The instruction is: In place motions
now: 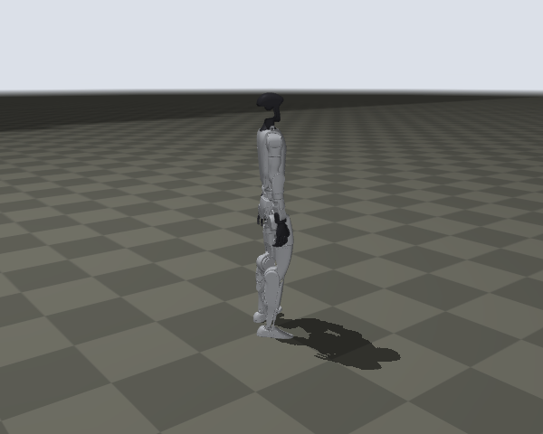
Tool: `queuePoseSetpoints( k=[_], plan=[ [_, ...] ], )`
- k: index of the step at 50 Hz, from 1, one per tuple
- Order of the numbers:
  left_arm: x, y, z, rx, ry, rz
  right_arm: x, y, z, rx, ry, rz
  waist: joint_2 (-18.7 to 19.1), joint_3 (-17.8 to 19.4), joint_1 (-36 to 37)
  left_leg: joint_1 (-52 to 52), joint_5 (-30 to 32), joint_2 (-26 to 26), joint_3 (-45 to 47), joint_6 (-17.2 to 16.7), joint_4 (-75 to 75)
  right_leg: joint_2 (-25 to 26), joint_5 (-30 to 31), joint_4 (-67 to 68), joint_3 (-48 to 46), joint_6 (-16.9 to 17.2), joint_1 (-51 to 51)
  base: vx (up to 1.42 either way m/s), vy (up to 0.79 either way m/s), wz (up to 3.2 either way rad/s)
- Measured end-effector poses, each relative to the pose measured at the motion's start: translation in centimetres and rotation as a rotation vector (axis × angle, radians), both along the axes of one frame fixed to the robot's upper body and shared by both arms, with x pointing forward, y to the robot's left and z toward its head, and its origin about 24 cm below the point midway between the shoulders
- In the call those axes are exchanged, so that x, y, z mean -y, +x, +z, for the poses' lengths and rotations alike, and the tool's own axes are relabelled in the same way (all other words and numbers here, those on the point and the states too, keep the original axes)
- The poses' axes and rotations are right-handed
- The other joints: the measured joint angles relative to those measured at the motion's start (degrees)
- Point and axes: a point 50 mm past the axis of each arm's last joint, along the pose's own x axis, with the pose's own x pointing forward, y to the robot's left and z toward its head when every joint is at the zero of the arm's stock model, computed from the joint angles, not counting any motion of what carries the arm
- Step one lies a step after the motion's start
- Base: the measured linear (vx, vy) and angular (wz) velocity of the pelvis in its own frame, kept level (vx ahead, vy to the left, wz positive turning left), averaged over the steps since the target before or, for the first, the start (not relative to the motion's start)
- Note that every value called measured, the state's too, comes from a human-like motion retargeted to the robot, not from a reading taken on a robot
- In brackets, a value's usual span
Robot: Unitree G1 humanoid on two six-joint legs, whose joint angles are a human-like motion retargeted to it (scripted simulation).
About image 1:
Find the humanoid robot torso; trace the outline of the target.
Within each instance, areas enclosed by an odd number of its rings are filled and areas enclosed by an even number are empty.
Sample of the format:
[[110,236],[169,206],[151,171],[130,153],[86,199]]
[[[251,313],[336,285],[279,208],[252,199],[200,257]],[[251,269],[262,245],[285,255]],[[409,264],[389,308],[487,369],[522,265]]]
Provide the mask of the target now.
[[260,170],[260,177],[261,182],[263,185],[268,185],[266,189],[264,189],[264,195],[261,196],[260,200],[260,210],[261,215],[268,220],[269,212],[272,209],[272,184],[269,180],[269,168],[268,168],[268,150],[266,147],[266,138],[268,134],[275,133],[279,134],[282,137],[282,149],[281,149],[281,165],[279,167],[279,172],[285,176],[285,161],[286,161],[286,143],[283,134],[281,131],[277,128],[274,129],[275,126],[271,126],[270,129],[260,131],[260,129],[257,132],[257,152],[258,152],[258,161],[259,161],[259,170]]

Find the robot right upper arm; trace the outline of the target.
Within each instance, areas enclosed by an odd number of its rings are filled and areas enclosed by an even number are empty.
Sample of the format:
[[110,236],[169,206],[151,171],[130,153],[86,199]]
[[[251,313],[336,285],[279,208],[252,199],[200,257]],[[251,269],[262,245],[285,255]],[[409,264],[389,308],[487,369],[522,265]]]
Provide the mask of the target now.
[[269,180],[272,184],[273,177],[276,174],[280,174],[279,167],[281,165],[282,137],[275,133],[268,134],[266,138],[266,147],[268,150]]

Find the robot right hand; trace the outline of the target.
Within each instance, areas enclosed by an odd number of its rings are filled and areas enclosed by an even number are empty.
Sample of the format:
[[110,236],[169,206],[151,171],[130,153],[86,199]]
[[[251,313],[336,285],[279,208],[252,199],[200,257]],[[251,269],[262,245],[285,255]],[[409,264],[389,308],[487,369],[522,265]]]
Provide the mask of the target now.
[[287,220],[285,219],[285,220],[280,221],[280,216],[277,212],[274,214],[274,220],[275,220],[275,223],[278,224],[278,226],[276,230],[276,235],[277,235],[276,242],[272,246],[281,247],[282,245],[287,243],[288,237],[290,236],[290,231],[288,229],[287,224],[285,224]]

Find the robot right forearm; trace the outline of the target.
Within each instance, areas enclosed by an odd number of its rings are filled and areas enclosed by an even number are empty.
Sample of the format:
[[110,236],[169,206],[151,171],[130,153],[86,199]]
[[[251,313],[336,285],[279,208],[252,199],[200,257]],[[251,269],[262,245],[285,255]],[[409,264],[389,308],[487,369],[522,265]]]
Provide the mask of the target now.
[[279,214],[280,221],[286,219],[285,203],[284,203],[284,197],[283,197],[284,181],[285,181],[285,178],[282,174],[276,174],[273,177],[272,189],[270,190],[271,195],[272,195],[272,209],[274,213],[277,212]]

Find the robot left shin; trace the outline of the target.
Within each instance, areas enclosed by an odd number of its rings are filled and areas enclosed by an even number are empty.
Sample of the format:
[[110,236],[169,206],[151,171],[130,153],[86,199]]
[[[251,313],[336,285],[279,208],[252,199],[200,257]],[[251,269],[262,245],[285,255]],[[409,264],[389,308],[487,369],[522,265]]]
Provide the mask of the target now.
[[[260,258],[260,256],[258,258]],[[257,265],[258,258],[256,260],[256,265]],[[265,309],[266,306],[264,305],[264,287],[265,287],[265,280],[263,277],[264,272],[265,271],[260,270],[257,266],[255,277],[256,277],[256,284],[257,284],[256,289],[258,291],[258,311],[261,310],[262,314],[266,312],[266,309]]]

